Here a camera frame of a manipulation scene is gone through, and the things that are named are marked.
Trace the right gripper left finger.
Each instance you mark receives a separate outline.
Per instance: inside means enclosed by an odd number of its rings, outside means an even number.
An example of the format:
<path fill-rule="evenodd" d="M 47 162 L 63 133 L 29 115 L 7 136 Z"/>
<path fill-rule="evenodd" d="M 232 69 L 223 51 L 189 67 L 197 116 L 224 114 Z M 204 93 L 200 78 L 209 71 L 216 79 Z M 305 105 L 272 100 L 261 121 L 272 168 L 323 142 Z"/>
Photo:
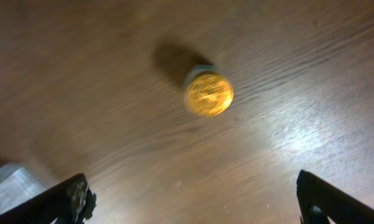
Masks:
<path fill-rule="evenodd" d="M 0 215 L 0 224 L 84 224 L 93 216 L 96 194 L 76 174 Z"/>

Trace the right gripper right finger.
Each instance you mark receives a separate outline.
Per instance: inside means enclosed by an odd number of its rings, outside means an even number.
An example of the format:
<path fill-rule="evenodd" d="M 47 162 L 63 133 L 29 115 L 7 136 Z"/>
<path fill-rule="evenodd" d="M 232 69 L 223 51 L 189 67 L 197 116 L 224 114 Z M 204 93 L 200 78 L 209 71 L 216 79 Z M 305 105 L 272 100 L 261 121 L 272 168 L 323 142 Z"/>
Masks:
<path fill-rule="evenodd" d="M 318 176 L 301 170 L 296 185 L 301 223 L 374 224 L 374 209 Z"/>

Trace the small jar gold lid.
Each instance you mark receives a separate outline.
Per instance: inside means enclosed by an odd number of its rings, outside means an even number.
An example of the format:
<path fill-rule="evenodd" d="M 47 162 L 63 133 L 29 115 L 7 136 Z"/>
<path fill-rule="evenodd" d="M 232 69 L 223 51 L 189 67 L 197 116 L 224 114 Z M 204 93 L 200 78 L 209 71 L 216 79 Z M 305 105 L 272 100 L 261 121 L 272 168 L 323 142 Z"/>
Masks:
<path fill-rule="evenodd" d="M 232 85 L 214 65 L 194 65 L 184 81 L 184 104 L 198 116 L 221 114 L 231 105 L 233 96 Z"/>

